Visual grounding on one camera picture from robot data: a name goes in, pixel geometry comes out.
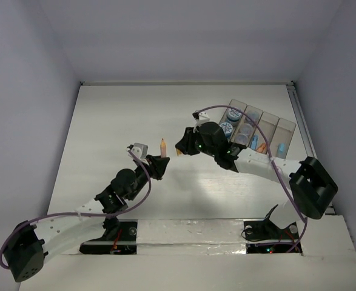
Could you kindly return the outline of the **orange marker pen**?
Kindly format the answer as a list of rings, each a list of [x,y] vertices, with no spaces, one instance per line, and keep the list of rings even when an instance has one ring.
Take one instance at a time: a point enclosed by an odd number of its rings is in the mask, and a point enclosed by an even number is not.
[[[167,157],[167,146],[166,146],[166,142],[163,138],[161,139],[161,143],[160,143],[160,156],[162,158]]]

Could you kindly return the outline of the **blue lid round jar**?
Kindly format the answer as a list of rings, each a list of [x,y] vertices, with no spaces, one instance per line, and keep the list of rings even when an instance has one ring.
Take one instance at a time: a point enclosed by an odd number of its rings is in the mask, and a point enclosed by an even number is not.
[[[242,117],[242,113],[237,109],[228,108],[226,110],[226,119],[231,124],[239,122],[241,117]]]
[[[220,124],[221,129],[223,130],[226,138],[230,138],[233,133],[233,125],[229,122],[222,122]]]

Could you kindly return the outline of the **clear jar of clips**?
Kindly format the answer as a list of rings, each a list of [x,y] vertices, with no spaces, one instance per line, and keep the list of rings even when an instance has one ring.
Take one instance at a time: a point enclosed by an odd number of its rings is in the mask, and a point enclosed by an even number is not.
[[[260,120],[260,117],[261,117],[261,113],[260,112],[258,112],[256,110],[249,110],[246,113],[245,120],[248,123],[252,123],[252,122],[257,123]]]
[[[242,133],[236,134],[235,138],[234,138],[235,143],[238,143],[238,144],[241,144],[244,146],[248,145],[249,141],[250,141],[250,136],[242,134]]]
[[[239,133],[246,136],[250,136],[253,131],[254,127],[249,123],[243,123],[239,129]]]

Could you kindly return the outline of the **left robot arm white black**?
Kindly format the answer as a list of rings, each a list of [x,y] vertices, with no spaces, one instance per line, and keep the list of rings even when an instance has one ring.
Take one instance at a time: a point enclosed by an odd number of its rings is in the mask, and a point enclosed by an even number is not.
[[[17,283],[38,272],[55,256],[88,240],[116,240],[120,215],[139,208],[150,196],[152,182],[162,180],[170,158],[129,152],[136,167],[122,169],[97,194],[73,209],[50,212],[20,222],[0,249],[0,266]]]

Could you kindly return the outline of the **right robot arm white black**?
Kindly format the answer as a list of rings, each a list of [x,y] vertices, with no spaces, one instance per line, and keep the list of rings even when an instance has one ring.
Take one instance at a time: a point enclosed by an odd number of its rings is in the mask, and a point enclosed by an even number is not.
[[[338,186],[321,162],[311,156],[303,161],[272,158],[229,141],[215,122],[188,127],[175,145],[183,155],[203,153],[223,169],[279,182],[287,201],[275,206],[263,222],[271,238],[282,234],[293,222],[321,219],[338,192]]]

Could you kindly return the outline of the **clear four-compartment organizer tray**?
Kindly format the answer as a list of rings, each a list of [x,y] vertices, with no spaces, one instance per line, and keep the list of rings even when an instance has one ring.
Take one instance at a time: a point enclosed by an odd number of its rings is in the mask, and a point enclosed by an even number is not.
[[[228,108],[237,109],[242,113],[242,117],[240,121],[232,124],[233,133],[230,138],[227,138],[228,141],[234,142],[235,135],[239,133],[240,126],[243,123],[248,123],[245,120],[246,113],[249,110],[256,110],[261,113],[261,117],[257,123],[254,122],[249,123],[254,127],[254,131],[250,135],[250,141],[248,145],[246,145],[246,147],[250,148],[250,144],[252,142],[253,136],[258,135],[257,147],[265,142],[269,146],[269,150],[271,151],[272,155],[277,157],[278,145],[284,143],[286,145],[286,156],[287,156],[289,146],[291,144],[291,140],[296,128],[296,124],[294,122],[280,118],[271,113],[265,112],[261,109],[253,107],[251,105],[247,105],[235,99],[230,101],[227,109]],[[227,109],[225,109],[224,114],[218,123],[219,125],[222,122],[228,122],[228,120],[226,119]]]

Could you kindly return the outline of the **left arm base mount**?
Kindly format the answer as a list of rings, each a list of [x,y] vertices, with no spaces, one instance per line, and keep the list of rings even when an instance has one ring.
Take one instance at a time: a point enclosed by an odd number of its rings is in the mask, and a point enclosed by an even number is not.
[[[99,238],[83,242],[79,252],[83,255],[136,255],[138,220],[105,219],[104,233]]]

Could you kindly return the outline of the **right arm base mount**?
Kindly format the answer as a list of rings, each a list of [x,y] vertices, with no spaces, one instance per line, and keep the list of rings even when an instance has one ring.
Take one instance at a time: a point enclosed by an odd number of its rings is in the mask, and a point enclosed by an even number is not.
[[[262,220],[244,222],[241,237],[246,241],[247,254],[299,253],[302,254],[297,223],[279,228],[271,220],[275,205]]]

